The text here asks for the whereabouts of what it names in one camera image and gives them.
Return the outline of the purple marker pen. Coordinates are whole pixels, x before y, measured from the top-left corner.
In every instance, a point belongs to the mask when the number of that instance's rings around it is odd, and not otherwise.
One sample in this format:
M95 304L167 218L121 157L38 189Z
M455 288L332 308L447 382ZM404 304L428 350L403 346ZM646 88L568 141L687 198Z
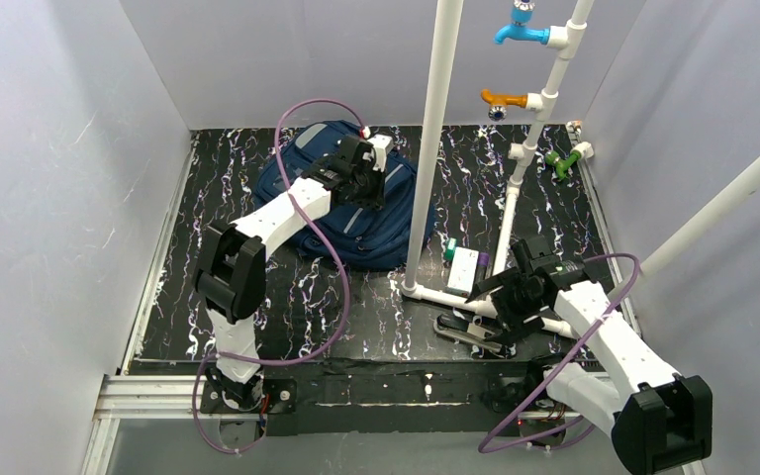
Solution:
M487 252L479 252L476 263L476 281L481 281L487 278L489 265L490 255Z

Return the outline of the white rectangular box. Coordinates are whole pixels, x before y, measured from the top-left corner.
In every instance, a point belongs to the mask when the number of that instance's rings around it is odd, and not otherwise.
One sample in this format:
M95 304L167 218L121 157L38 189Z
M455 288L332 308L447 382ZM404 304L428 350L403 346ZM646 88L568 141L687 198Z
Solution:
M479 251L458 247L450 263L445 289L448 293L467 297L475 283Z

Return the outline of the grey stapler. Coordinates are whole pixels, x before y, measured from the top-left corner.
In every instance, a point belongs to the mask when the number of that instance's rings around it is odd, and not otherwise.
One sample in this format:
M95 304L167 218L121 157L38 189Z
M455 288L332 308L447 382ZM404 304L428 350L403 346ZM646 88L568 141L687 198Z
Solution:
M479 330L479 329L493 332L491 329L488 329L487 327L477 325L474 322L468 321L454 314L439 315L433 323L433 330L437 334L444 336L446 338L459 340L471 346L475 346L473 344L474 340L473 340L472 332L474 330Z

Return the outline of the small green eraser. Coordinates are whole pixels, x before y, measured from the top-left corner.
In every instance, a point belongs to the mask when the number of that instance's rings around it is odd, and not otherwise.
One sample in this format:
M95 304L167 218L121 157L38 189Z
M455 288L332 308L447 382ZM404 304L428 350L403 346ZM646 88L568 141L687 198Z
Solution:
M445 243L444 259L451 262L457 249L457 239L454 237L449 238Z

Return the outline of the navy blue student backpack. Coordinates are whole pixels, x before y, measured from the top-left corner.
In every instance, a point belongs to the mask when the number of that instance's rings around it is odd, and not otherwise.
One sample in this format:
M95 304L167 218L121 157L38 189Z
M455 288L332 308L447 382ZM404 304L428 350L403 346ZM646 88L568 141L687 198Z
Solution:
M286 142L280 148L281 157L289 181L305 190L296 195L297 201L325 234L341 262L369 271L391 270L407 262L418 175L393 140L385 135L368 140L377 158L385 161L384 199L379 209L331 204L331 210L321 216L321 186L301 178L312 165L322 163L325 155L337 152L342 139L360 132L348 121L315 123ZM330 257L332 251L281 195L284 191L278 163L271 158L260 170L253 189L255 211L233 221L233 226L249 238L261 238L267 256L287 242L302 255Z

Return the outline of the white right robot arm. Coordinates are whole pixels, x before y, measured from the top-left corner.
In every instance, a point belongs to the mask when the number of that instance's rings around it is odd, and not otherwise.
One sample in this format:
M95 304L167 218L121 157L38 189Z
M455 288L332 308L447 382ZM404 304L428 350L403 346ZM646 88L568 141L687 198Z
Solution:
M686 376L663 360L627 323L584 261L559 257L543 237L511 246L516 266L473 285L469 297L491 297L501 332L512 344L535 328L542 308L569 324L578 339L554 366L542 367L518 406L480 442L493 439L541 396L576 411L612 442L631 474L656 474L713 453L713 391L699 375Z

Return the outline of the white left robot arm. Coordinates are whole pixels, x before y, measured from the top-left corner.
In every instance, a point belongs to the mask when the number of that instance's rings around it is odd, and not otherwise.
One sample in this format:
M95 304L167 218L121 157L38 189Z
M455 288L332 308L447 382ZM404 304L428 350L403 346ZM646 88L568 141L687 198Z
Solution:
M267 262L296 233L308 229L330 253L343 261L316 221L340 205L379 209L384 203L390 137L346 135L326 154L291 179L284 189L253 213L224 226L210 226L193 278L215 331L217 369L230 381L248 383L263 366L285 366L282 359L257 356L253 316L263 303Z

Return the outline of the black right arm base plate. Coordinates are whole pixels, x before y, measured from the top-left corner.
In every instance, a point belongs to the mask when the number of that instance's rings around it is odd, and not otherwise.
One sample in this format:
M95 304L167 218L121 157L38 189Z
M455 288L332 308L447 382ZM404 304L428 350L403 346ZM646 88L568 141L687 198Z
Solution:
M543 372L559 362L556 353L532 360L509 363L506 369L488 376L481 402L498 414L506 414L518 406L544 379Z

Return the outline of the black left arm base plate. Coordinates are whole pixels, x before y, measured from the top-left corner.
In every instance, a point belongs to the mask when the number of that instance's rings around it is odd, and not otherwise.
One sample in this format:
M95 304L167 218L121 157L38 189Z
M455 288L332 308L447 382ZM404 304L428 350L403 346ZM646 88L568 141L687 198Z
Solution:
M198 409L206 415L291 414L298 396L295 381L261 375L240 384L217 373L206 373L202 385Z

